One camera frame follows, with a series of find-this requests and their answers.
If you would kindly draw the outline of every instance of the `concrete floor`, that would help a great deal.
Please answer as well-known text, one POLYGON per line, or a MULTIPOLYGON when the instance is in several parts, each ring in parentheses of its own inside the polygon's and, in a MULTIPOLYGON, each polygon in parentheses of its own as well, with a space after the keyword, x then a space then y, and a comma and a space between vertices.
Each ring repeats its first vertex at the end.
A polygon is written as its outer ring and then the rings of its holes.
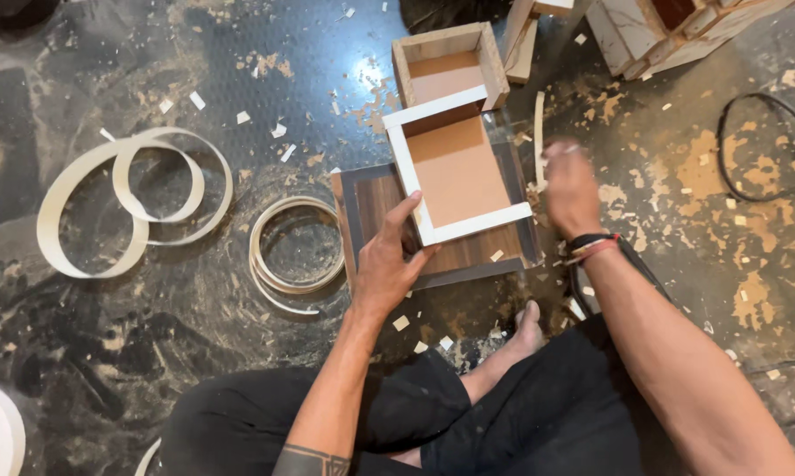
MULTIPOLYGON (((505 15, 457 4, 417 22, 427 3, 390 1, 385 13, 382 2, 348 6, 356 15, 334 21, 342 6, 332 0, 85 0, 63 5, 34 37, 0 45, 0 385, 29 433, 22 474, 132 474, 178 395, 201 379, 325 358, 349 303, 343 280, 314 298, 324 311, 317 319, 277 311, 250 282, 249 226, 281 197, 331 201, 334 167, 391 161, 378 121, 397 104, 390 41, 407 34, 405 25, 417 23, 418 32, 505 15), (195 90, 207 103, 201 112, 188 99, 195 90), (163 98, 176 103, 165 115, 163 98), (235 124, 241 110, 250 123, 235 124), (274 140, 268 131, 279 118, 288 132, 274 140), (34 232, 48 186, 104 141, 101 127, 124 136, 165 124, 201 134, 226 155, 236 184, 227 218, 201 242, 149 248, 116 279, 54 274, 34 232), (297 152, 281 164, 277 152, 291 143, 297 152)), ((502 27, 494 26, 498 36, 502 27)), ((646 82, 611 78, 584 22, 542 19, 536 55, 530 83, 514 86, 495 113, 492 140, 533 135, 535 92, 546 91, 545 137, 574 135, 591 149, 605 227, 628 236, 688 318, 736 352, 795 446, 795 196, 729 209, 714 152, 721 108, 737 94, 773 92, 795 107, 795 86, 782 81, 795 70, 795 6, 646 82), (590 37, 582 46, 572 41, 580 32, 590 37), (735 224, 738 215, 746 225, 735 224), (771 379, 774 369, 781 376, 771 379)), ((735 111, 727 142, 745 190, 795 185, 792 125, 752 102, 735 111)), ((532 150, 519 145, 528 179, 532 150)), ((63 216, 64 247, 90 271, 106 268, 130 233, 110 166, 93 173, 63 216)), ((172 211, 186 170, 149 172, 137 174, 140 198, 151 212, 172 211)), ((208 164, 206 175, 212 212, 220 174, 208 164)), ((306 279, 329 266, 338 234, 323 225, 296 230, 277 235, 268 259, 306 279)), ((548 263, 556 241, 542 229, 548 263)), ((556 334, 566 317, 557 279, 563 270, 547 266, 417 291, 393 318, 422 317, 400 333, 387 325, 375 361, 399 362, 418 340, 448 335, 457 343, 445 354, 465 371, 500 346, 489 332, 511 330, 532 297, 556 334)))

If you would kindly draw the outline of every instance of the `black cable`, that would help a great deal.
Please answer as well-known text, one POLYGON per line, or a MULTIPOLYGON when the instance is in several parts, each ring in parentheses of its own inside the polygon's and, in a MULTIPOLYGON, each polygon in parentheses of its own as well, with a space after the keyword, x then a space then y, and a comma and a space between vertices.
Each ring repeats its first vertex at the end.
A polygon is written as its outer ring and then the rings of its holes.
POLYGON ((776 200, 778 198, 784 197, 786 195, 793 195, 795 193, 795 187, 790 189, 785 189, 774 193, 772 195, 765 195, 763 197, 752 197, 747 195, 746 193, 739 190, 732 180, 729 178, 729 172, 727 171, 727 163, 726 159, 723 156, 723 142, 724 142, 724 131, 727 128, 727 117, 729 116, 729 110, 734 103, 741 99, 745 99, 747 97, 755 97, 757 99, 762 100, 763 102, 767 102, 770 104, 774 104, 779 106, 780 108, 785 109, 789 114, 791 114, 795 118, 795 110, 787 103, 784 103, 780 99, 771 96, 770 94, 765 94, 764 92, 751 92, 748 94, 742 94, 740 96, 736 96, 732 99, 726 106, 723 108, 723 112, 721 112, 721 118, 718 120, 717 124, 717 166, 718 170, 721 171, 721 177, 723 180, 727 182, 727 186, 729 187, 731 193, 736 197, 740 198, 745 201, 771 201, 776 200))

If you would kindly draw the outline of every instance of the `bare foot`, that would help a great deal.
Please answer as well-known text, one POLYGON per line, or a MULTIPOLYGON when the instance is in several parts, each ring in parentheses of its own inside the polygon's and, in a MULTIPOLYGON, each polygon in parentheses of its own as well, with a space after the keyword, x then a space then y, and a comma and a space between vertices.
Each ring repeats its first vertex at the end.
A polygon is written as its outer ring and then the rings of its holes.
POLYGON ((540 316, 539 305, 535 301, 527 301, 527 307, 515 316, 518 330, 512 339, 488 356, 477 368, 460 377, 471 399, 471 405, 486 395, 512 365, 535 354, 541 348, 544 336, 539 328, 540 316))

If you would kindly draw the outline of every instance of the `wooden box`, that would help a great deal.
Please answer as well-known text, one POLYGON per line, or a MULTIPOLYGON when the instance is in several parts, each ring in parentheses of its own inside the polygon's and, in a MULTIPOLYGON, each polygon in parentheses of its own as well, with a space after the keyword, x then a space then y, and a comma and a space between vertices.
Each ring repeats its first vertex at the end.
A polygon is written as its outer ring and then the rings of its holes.
POLYGON ((491 25, 473 23, 392 41, 392 66, 403 108, 484 85, 483 110, 509 95, 491 25))
POLYGON ((532 216, 504 185, 479 115, 487 99, 477 86, 383 117, 404 192, 424 192, 413 212, 424 246, 532 216))

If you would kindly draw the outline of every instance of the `black pants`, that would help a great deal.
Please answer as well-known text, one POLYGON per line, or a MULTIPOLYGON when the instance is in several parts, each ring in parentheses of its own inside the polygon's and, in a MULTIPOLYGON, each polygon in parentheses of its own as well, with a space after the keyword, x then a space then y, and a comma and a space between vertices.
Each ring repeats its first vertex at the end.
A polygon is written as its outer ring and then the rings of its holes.
MULTIPOLYGON (((318 371, 278 368, 202 382, 174 406, 161 458, 178 476, 269 475, 318 371)), ((351 473, 683 474, 602 316, 509 369, 473 407, 435 351, 365 381, 351 473), (422 468, 382 453, 421 446, 422 468)))

